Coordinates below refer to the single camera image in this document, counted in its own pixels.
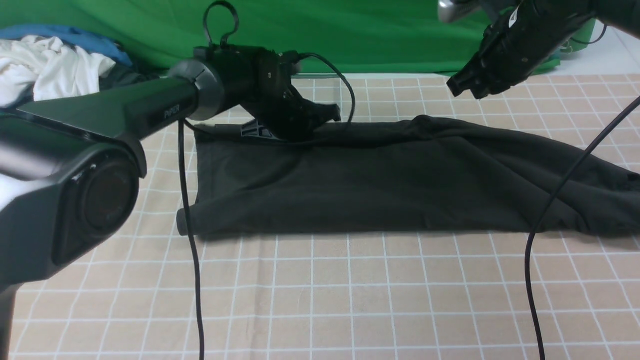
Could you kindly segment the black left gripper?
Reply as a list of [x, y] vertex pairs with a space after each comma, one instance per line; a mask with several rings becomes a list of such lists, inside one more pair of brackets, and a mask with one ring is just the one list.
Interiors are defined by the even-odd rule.
[[341, 122], [338, 104], [318, 104], [304, 98], [279, 68], [279, 52], [263, 47], [242, 47], [254, 71], [253, 94], [241, 107], [253, 120], [243, 124], [242, 138], [303, 142], [320, 126]]

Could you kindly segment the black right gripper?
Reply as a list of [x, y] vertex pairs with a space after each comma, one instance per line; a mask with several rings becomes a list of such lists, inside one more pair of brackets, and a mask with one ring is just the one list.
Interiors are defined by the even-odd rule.
[[476, 100], [525, 82], [595, 16], [592, 0], [523, 0], [485, 30], [477, 52], [446, 83]]

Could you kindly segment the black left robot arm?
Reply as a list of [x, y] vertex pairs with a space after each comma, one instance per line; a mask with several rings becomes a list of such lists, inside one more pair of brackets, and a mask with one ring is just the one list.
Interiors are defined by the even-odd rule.
[[307, 145], [339, 122], [336, 104], [304, 99], [291, 79], [311, 54], [262, 47], [197, 47], [167, 77], [93, 95], [31, 102], [1, 114], [1, 358], [10, 353], [16, 294], [49, 280], [114, 235], [130, 218], [147, 175], [141, 142], [178, 123], [183, 210], [187, 120], [243, 107], [242, 136]]

